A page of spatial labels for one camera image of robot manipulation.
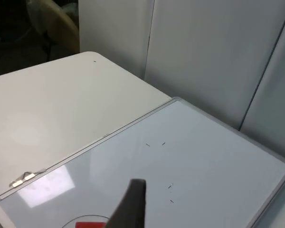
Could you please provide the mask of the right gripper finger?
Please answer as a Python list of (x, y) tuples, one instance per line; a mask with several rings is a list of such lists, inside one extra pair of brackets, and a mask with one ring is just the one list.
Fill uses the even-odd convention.
[(145, 224), (146, 181), (131, 179), (106, 228), (143, 228)]

